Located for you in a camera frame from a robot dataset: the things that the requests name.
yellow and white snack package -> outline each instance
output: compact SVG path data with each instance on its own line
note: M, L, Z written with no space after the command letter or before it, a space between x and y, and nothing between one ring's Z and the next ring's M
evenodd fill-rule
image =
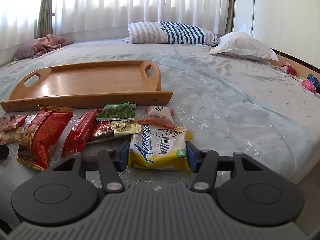
M139 169L190 171L186 140L191 139L185 127L142 124L142 132L131 137L128 164Z

brown cloth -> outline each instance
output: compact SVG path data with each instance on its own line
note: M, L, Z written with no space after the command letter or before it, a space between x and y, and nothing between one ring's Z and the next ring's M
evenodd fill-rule
M46 37L40 38L35 44L33 44L33 57L40 57L47 52L60 49L63 46L72 44L73 41L63 38L61 36L48 34Z

floor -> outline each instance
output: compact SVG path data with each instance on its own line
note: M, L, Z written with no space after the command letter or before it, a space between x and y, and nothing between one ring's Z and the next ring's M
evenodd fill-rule
M298 186L305 196L305 205L296 224L309 235L320 226L320 162Z

pink snack package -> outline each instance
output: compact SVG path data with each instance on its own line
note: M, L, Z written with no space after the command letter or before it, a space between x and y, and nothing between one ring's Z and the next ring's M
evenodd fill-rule
M145 108L146 115L138 122L161 125L166 128L174 129L172 114L174 110L166 106L148 106Z

mattress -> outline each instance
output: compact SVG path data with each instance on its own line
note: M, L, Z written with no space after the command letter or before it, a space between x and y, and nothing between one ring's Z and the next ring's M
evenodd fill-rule
M318 98L268 62L211 56L209 51L209 46L190 44L128 44L121 40L75 43L0 68L0 99L6 100L19 80L43 67L105 60L153 60L161 71L162 89L174 92L168 105L175 110L174 122L192 131L196 147L226 156L242 151L284 177L299 180L310 171L310 162L319 159L318 154L310 155L320 127L315 127L319 122L315 118ZM67 134L86 111L74 111L51 163L60 159ZM143 107L137 109L137 114L144 115ZM120 139L90 145L83 153L95 155L101 149L117 148L121 143ZM0 218L12 227L19 221L10 205L11 194L38 173L16 162L17 149L18 143L10 145L6 163L0 164ZM188 183L194 178L194 174L185 171L132 168L120 176L126 187L130 183ZM220 172L217 184L228 178L227 172ZM87 179L101 186L97 172L87 172Z

